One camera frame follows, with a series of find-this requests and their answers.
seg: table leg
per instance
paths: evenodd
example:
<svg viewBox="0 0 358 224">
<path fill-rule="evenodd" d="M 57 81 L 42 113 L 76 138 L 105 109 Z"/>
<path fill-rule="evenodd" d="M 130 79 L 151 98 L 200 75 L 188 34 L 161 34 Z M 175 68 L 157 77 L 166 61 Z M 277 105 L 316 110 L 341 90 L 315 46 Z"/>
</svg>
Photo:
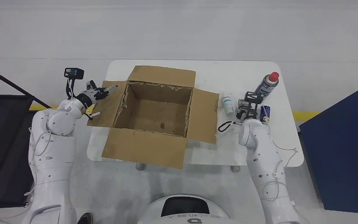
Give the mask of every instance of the table leg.
<svg viewBox="0 0 358 224">
<path fill-rule="evenodd" d="M 232 172 L 240 172 L 240 166 L 230 166 Z"/>
<path fill-rule="evenodd" d="M 146 166 L 147 166 L 147 164 L 143 164 L 143 163 L 141 163 L 141 162 L 137 162 L 137 163 L 135 164 L 136 170 L 139 170 L 139 171 L 144 170 L 144 169 L 146 168 Z"/>
</svg>

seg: red cap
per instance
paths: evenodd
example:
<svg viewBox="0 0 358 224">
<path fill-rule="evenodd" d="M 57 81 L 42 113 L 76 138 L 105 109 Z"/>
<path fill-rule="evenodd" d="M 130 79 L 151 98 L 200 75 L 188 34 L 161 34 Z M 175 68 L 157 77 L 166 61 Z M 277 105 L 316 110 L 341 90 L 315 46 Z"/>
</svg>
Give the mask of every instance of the red cap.
<svg viewBox="0 0 358 224">
<path fill-rule="evenodd" d="M 279 74 L 277 72 L 272 72 L 270 76 L 268 77 L 268 80 L 271 82 L 276 82 L 279 79 Z"/>
</svg>

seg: spray can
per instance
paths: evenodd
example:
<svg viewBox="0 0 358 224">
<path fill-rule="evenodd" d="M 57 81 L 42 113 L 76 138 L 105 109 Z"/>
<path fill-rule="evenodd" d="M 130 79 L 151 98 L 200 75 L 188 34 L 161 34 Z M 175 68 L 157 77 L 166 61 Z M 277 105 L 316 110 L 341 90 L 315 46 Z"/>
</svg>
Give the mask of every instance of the spray can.
<svg viewBox="0 0 358 224">
<path fill-rule="evenodd" d="M 263 97 L 268 96 L 274 88 L 279 84 L 279 74 L 272 72 L 265 76 L 262 82 L 257 86 L 255 93 Z"/>
<path fill-rule="evenodd" d="M 233 109 L 233 103 L 231 102 L 230 96 L 223 97 L 223 105 L 224 105 L 224 110 L 225 110 L 226 116 L 233 116 L 234 109 Z"/>
<path fill-rule="evenodd" d="M 262 106 L 260 112 L 260 121 L 268 124 L 270 121 L 271 108 L 269 106 Z"/>
</svg>

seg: box flap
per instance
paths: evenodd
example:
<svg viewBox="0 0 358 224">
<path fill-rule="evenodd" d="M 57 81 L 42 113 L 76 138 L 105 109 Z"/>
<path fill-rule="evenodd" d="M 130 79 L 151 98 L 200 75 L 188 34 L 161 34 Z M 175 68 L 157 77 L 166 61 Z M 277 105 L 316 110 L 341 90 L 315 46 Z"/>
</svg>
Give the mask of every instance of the box flap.
<svg viewBox="0 0 358 224">
<path fill-rule="evenodd" d="M 193 88 L 195 71 L 158 66 L 135 66 L 128 80 Z"/>
<path fill-rule="evenodd" d="M 109 87 L 111 85 L 118 85 L 118 87 L 111 95 L 95 104 L 92 113 L 100 112 L 101 114 L 94 116 L 93 120 L 88 120 L 88 126 L 113 127 L 126 84 L 127 81 L 103 81 L 102 87 Z"/>
<path fill-rule="evenodd" d="M 186 137 L 216 144 L 219 94 L 193 89 Z"/>
<path fill-rule="evenodd" d="M 186 138 L 111 128 L 102 157 L 182 169 L 185 149 Z"/>
</svg>

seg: white table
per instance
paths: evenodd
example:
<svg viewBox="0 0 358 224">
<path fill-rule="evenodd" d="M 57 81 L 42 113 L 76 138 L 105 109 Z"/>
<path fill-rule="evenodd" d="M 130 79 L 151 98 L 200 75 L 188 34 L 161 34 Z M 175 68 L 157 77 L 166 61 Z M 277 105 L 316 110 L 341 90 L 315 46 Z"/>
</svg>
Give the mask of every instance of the white table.
<svg viewBox="0 0 358 224">
<path fill-rule="evenodd" d="M 274 62 L 239 62 L 212 60 L 115 60 L 107 71 L 106 80 L 125 81 L 135 65 L 162 66 L 196 71 L 195 87 L 211 92 L 231 94 L 234 106 L 243 99 L 247 91 L 254 91 L 266 74 L 279 72 L 280 82 L 264 104 L 271 106 L 270 130 L 275 143 L 286 149 L 296 148 L 298 153 L 290 160 L 288 167 L 303 163 L 304 156 L 286 88 L 279 66 Z M 218 125 L 228 120 L 223 109 L 218 110 Z M 217 147 L 202 142 L 189 142 L 185 152 L 185 164 L 246 165 L 246 148 L 238 144 L 236 127 L 217 134 Z M 102 158 L 109 128 L 93 127 L 87 155 L 94 161 L 121 161 Z M 284 165 L 293 151 L 279 150 Z"/>
</svg>

